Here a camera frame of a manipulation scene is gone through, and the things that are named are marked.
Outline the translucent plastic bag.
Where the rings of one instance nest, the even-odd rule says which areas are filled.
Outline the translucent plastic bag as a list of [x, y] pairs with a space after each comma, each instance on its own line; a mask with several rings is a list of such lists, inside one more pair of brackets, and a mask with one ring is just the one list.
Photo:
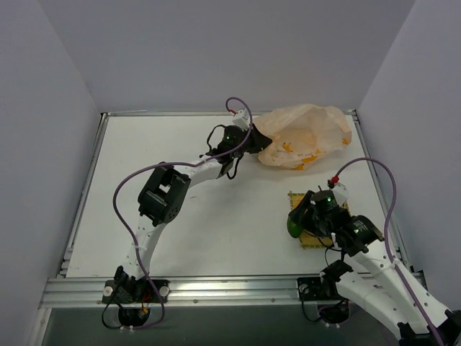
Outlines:
[[254, 125], [272, 140], [258, 153], [258, 160], [269, 167], [306, 170], [352, 142], [352, 129], [346, 115], [333, 106], [283, 107], [258, 116]]

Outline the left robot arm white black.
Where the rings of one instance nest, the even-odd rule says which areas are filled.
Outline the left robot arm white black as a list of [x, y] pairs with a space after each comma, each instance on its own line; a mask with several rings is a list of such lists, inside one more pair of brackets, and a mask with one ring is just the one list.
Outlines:
[[247, 129], [237, 125], [224, 127], [222, 141], [191, 163], [161, 162], [140, 169], [122, 182], [151, 170], [152, 173], [138, 195], [140, 219], [148, 219], [150, 226], [129, 230], [132, 246], [123, 264], [115, 273], [114, 280], [120, 284], [120, 295], [129, 302], [137, 302], [146, 291], [142, 281], [148, 275], [153, 251], [168, 223], [179, 214], [188, 190], [208, 180], [229, 175], [245, 154], [257, 154], [272, 143], [255, 125]]

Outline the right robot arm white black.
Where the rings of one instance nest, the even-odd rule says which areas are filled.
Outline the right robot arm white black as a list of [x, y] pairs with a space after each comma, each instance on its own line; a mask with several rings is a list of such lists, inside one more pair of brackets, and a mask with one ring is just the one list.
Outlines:
[[460, 311], [433, 297], [386, 247], [366, 216], [343, 207], [333, 190], [307, 192], [287, 217], [289, 234], [328, 237], [342, 257], [320, 271], [316, 290], [353, 301], [378, 320], [400, 345], [459, 345]]

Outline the orange fake fruit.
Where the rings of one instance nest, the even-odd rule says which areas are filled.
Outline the orange fake fruit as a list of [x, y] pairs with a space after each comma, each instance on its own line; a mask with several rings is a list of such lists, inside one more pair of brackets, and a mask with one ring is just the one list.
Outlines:
[[305, 227], [299, 218], [289, 216], [287, 218], [287, 231], [292, 238], [298, 239], [305, 231]]

